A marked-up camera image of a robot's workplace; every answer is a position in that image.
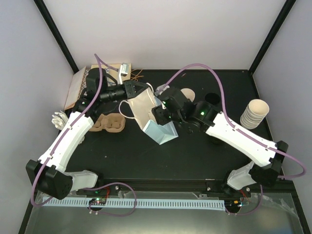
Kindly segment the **light blue paper bag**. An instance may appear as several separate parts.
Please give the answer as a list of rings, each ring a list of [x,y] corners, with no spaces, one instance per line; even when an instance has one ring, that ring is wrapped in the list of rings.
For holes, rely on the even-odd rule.
[[[159,145],[178,137],[178,133],[173,122],[159,125],[152,113],[154,107],[162,107],[160,100],[155,97],[151,84],[147,83],[147,88],[135,98],[122,100],[127,103],[133,113],[132,117],[122,114],[127,119],[134,119],[140,129]]]

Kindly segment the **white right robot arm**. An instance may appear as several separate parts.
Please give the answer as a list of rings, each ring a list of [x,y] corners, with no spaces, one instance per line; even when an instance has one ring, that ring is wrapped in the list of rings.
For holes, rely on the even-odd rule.
[[[272,187],[278,180],[287,143],[266,140],[243,128],[206,101],[192,102],[178,88],[169,88],[160,96],[160,104],[152,108],[158,125],[177,122],[190,132],[201,131],[222,140],[246,155],[251,162],[232,170],[222,183],[222,192],[234,196],[252,184]]]

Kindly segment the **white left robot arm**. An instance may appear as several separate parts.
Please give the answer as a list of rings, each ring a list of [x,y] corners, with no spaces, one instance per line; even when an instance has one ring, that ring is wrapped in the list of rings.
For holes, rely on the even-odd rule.
[[[88,170],[66,172],[70,157],[98,120],[102,105],[135,98],[150,88],[146,83],[133,80],[119,84],[103,68],[89,70],[85,81],[86,88],[56,140],[37,161],[30,160],[26,164],[32,192],[40,191],[59,200],[80,189],[88,189],[95,195],[102,193],[105,183],[96,173]]]

